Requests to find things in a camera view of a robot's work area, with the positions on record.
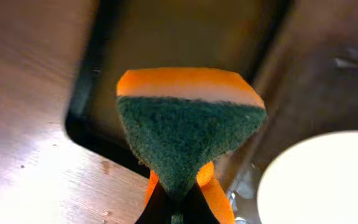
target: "green scouring pad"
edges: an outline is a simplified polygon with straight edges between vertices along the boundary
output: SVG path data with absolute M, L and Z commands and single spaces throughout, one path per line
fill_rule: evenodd
M 237 149 L 266 118 L 238 74 L 211 68 L 129 70 L 117 96 L 131 150 L 177 201 L 203 165 Z

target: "white round object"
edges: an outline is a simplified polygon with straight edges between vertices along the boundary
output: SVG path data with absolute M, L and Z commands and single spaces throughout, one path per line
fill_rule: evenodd
M 261 178 L 257 205 L 262 224 L 358 223 L 358 131 L 283 152 Z

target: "wooden table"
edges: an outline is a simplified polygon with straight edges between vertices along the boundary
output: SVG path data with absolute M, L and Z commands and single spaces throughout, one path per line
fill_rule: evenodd
M 134 223 L 147 179 L 63 121 L 97 5 L 0 0 L 0 223 Z

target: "black tray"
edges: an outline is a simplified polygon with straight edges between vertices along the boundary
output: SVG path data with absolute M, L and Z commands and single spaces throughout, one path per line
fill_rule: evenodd
M 243 77 L 248 82 L 254 79 L 254 75 L 290 5 L 290 1 L 287 0 L 275 2 L 278 2 L 276 3 L 277 8 L 274 15 L 271 15 L 271 21 L 265 25 L 265 31 L 258 41 L 259 44 L 252 63 L 236 70 L 240 74 L 246 73 L 247 76 Z M 131 153 L 128 145 L 122 139 L 116 139 L 101 131 L 89 116 L 90 103 L 94 100 L 94 91 L 101 78 L 103 60 L 106 58 L 106 48 L 109 41 L 114 38 L 114 27 L 119 23 L 120 11 L 125 9 L 127 4 L 128 1 L 122 0 L 100 0 L 89 44 L 71 98 L 65 127 L 69 137 L 77 144 L 148 177 L 149 169 L 139 165 L 139 161 Z

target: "scrubber sponge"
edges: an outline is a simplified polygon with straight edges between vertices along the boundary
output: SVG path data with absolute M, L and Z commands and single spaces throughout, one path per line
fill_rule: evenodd
M 117 96 L 132 151 L 176 201 L 203 165 L 237 149 L 266 117 L 240 75 L 211 68 L 129 70 Z

